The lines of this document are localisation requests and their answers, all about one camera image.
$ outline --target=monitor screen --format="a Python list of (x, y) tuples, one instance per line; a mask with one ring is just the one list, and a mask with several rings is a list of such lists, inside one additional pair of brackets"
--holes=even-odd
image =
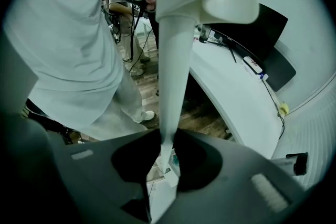
[(211, 24), (211, 29), (229, 37), (264, 61), (278, 41), (288, 18), (259, 4), (259, 16), (251, 24)]

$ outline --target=white shirt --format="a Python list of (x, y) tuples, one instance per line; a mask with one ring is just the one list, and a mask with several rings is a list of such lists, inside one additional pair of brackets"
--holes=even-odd
[(29, 98), (55, 121), (89, 126), (109, 105), (122, 60), (101, 0), (15, 0), (4, 30), (38, 81)]

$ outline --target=white tabletop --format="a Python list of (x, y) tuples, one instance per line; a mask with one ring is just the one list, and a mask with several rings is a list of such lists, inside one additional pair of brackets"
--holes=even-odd
[(208, 95), (236, 142), (266, 158), (276, 148), (282, 123), (264, 84), (253, 78), (235, 53), (194, 41), (190, 73)]

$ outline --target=white wall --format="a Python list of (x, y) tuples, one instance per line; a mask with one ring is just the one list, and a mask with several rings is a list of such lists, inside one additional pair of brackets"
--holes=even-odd
[(334, 25), (321, 0), (259, 0), (288, 18), (276, 48), (297, 74), (277, 92), (290, 109), (316, 92), (336, 71)]
[(336, 77), (312, 100), (288, 115), (273, 158), (308, 152), (308, 170), (297, 179), (305, 188), (324, 176), (336, 147)]

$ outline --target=shoe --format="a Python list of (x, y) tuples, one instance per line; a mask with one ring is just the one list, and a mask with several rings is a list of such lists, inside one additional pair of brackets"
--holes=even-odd
[(143, 119), (141, 121), (135, 121), (135, 122), (141, 123), (143, 121), (150, 121), (155, 117), (154, 111), (146, 111), (146, 112), (142, 112), (142, 114), (143, 114)]
[(141, 76), (144, 73), (145, 73), (145, 71), (143, 71), (143, 69), (138, 68), (138, 67), (133, 67), (131, 72), (130, 72), (130, 75), (135, 77), (135, 76)]
[(148, 56), (144, 56), (140, 59), (140, 62), (148, 62), (151, 58)]

